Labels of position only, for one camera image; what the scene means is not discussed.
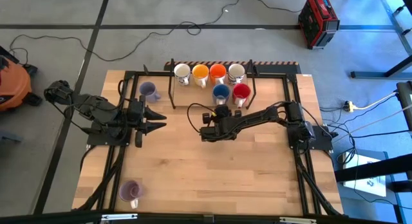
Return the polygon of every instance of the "wooden tabletop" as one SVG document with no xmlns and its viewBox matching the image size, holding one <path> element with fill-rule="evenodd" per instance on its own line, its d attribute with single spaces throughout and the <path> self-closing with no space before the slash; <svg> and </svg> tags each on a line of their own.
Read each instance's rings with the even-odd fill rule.
<svg viewBox="0 0 412 224">
<path fill-rule="evenodd" d="M 124 73 L 109 70 L 106 75 L 101 95 L 113 104 L 119 100 L 117 84 Z M 138 87 L 146 81 L 153 82 L 162 96 L 157 103 L 147 105 L 167 116 L 167 120 L 163 120 L 167 125 L 145 136 L 143 148 L 132 144 L 126 148 L 120 184 L 136 180 L 142 184 L 144 194 L 137 210 L 132 210 L 130 204 L 117 195 L 115 210 L 274 216 L 303 214 L 293 152 L 288 147 L 284 127 L 267 123 L 242 130 L 235 141 L 201 142 L 187 120 L 187 108 L 171 107 L 167 96 L 169 78 L 139 77 Z M 297 75 L 297 81 L 302 105 L 321 123 L 312 76 Z M 131 83 L 127 90 L 130 93 Z M 250 109 L 243 109 L 243 114 L 265 109 L 285 99 L 280 79 L 256 79 L 256 91 Z M 207 111 L 201 107 L 191 110 L 190 118 L 195 127 L 203 126 L 201 114 L 204 112 Z M 313 122 L 306 114 L 305 118 Z M 81 206 L 100 183 L 107 154 L 107 146 L 98 146 L 86 157 L 73 208 Z M 311 154 L 317 185 L 333 207 L 342 212 L 329 157 L 322 151 L 311 151 Z M 108 207 L 110 194 L 111 184 L 104 207 Z M 313 212 L 307 185 L 306 195 Z"/>
</svg>

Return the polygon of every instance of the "concrete floor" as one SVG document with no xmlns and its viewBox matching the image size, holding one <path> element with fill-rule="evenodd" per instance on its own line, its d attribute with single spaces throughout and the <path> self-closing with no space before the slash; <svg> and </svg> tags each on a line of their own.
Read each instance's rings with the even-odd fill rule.
<svg viewBox="0 0 412 224">
<path fill-rule="evenodd" d="M 223 5 L 234 1 L 109 0 L 103 24 L 177 24 L 182 21 L 204 23 L 214 20 Z M 305 2 L 264 1 L 270 6 L 282 6 L 291 10 L 301 9 Z M 380 0 L 330 1 L 342 25 L 391 24 Z M 14 11 L 16 6 L 23 9 L 12 15 L 0 16 L 0 24 L 94 24 L 101 2 L 102 0 L 1 0 L 2 14 L 6 10 Z M 388 3 L 392 10 L 399 6 L 399 0 L 388 0 Z M 240 0 L 238 5 L 227 10 L 218 24 L 296 24 L 298 15 L 269 10 L 253 0 Z M 94 51 L 105 58 L 122 56 L 152 31 L 168 32 L 101 30 Z M 20 33 L 32 36 L 76 36 L 87 45 L 91 30 L 1 30 L 0 45 L 8 46 Z M 15 46 L 27 48 L 29 63 L 40 69 L 33 79 L 36 93 L 41 94 L 51 82 L 59 79 L 67 80 L 74 86 L 85 54 L 77 42 L 19 39 Z M 18 57 L 23 59 L 24 53 L 19 53 Z M 345 100 L 352 100 L 356 105 L 363 106 L 393 91 L 397 83 L 395 80 L 353 80 L 348 74 L 353 70 L 386 71 L 407 57 L 407 53 L 393 30 L 341 30 L 324 50 L 314 51 L 304 47 L 299 30 L 202 30 L 197 36 L 189 35 L 185 30 L 175 30 L 169 36 L 150 37 L 136 53 L 122 61 L 104 62 L 92 57 L 82 92 L 100 94 L 106 70 L 142 70 L 143 64 L 149 70 L 162 70 L 164 62 L 172 57 L 185 61 L 298 61 L 302 73 L 313 75 L 320 105 L 335 107 Z M 392 99 L 375 111 L 350 122 L 348 126 L 355 129 L 399 109 L 396 99 Z M 341 120 L 347 120 L 356 114 L 342 113 Z M 338 114 L 326 113 L 324 118 L 337 118 L 336 115 Z M 81 126 L 89 125 L 79 117 L 74 117 L 74 121 Z M 0 146 L 0 216 L 28 214 L 32 211 L 61 123 L 61 115 L 47 103 L 40 107 L 23 106 L 15 113 L 0 115 L 0 129 L 19 133 L 24 137 L 21 144 L 7 143 Z M 359 131 L 359 135 L 405 128 L 405 120 L 399 114 Z M 357 146 L 361 149 L 387 151 L 390 157 L 395 157 L 412 152 L 411 141 L 411 137 L 404 133 L 359 139 Z M 71 126 L 45 212 L 70 210 L 85 145 L 86 135 Z M 347 140 L 342 140 L 334 145 L 335 152 L 339 153 L 349 146 Z M 410 194 L 402 196 L 402 201 L 404 206 L 412 207 Z M 353 217 L 394 221 L 389 205 L 361 202 L 360 207 L 363 209 L 360 209 L 359 201 L 342 202 L 345 212 Z"/>
</svg>

